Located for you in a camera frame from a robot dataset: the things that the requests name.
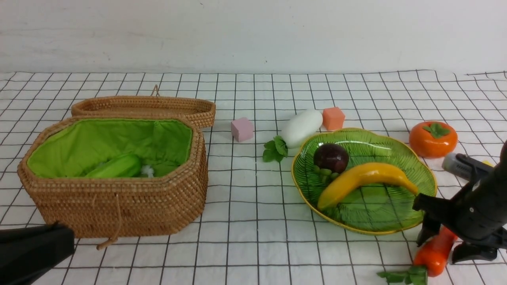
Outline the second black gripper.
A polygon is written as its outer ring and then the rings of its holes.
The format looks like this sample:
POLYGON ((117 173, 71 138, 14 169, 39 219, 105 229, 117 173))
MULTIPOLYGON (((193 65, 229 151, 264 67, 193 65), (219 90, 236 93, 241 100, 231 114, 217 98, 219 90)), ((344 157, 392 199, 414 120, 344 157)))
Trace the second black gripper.
POLYGON ((465 241, 453 249, 453 264, 490 262, 498 249, 506 249, 506 175, 469 182, 452 199, 418 194, 412 208, 424 212, 417 247, 438 235, 441 226, 465 241))

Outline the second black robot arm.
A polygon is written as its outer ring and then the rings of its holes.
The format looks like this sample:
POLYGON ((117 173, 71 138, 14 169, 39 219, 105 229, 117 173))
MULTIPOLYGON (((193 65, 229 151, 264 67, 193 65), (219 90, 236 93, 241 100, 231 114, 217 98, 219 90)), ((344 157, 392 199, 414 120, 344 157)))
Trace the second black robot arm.
POLYGON ((456 155, 458 164, 470 167, 471 178, 451 199, 418 194, 413 210, 423 211, 420 247, 445 227, 462 243, 455 247, 452 263, 472 260, 493 261, 506 249, 507 166, 506 146, 494 167, 480 169, 480 162, 456 155))

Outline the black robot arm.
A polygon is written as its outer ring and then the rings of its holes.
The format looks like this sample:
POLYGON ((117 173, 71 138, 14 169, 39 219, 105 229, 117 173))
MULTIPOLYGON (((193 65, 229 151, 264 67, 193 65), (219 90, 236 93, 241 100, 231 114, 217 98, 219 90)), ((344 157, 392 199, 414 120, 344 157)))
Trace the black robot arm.
POLYGON ((0 283, 31 285, 73 255, 74 231, 55 222, 0 231, 0 283))

